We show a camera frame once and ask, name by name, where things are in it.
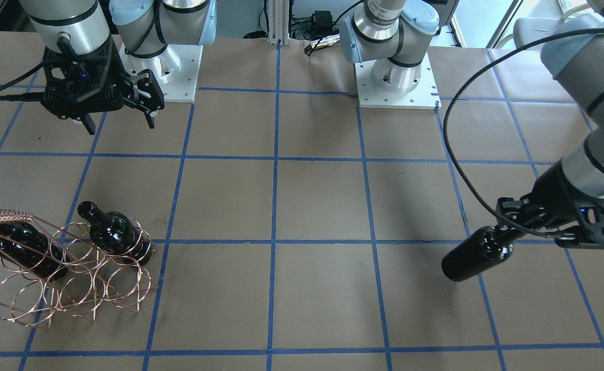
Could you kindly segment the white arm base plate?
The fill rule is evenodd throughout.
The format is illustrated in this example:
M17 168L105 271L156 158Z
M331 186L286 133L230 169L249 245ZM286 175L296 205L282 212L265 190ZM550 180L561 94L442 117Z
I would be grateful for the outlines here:
M128 56L121 45L119 55L130 75L153 72L166 103L194 103L203 49L202 45L168 45L159 56L144 59Z
M441 98L429 55L420 65L403 68L389 59L354 64L361 108L435 110Z

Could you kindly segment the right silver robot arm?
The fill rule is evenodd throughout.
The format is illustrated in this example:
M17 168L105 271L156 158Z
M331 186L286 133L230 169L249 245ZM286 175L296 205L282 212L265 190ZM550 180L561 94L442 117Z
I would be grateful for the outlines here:
M93 135L92 113L127 106L149 128L166 103L193 103L215 1L21 1L45 43L41 105Z

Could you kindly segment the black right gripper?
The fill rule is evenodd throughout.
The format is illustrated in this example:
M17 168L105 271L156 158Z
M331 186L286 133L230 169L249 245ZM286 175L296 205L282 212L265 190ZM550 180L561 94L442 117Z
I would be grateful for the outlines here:
M155 116L165 108L164 93L155 73L142 70L127 77L113 39L106 39L99 48L76 60L46 47L43 63L44 108L58 117L78 119L91 136L97 133L91 113L113 112L126 103L144 113L147 126L154 129ZM121 85L125 78L127 92L123 96Z

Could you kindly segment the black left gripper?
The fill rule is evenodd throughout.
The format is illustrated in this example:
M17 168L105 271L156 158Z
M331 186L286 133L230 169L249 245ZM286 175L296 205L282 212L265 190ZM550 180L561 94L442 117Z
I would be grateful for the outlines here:
M531 192L514 199L500 197L495 211L517 225L539 230L559 247L604 250L604 198L593 197L573 186L561 165L553 165L534 183Z

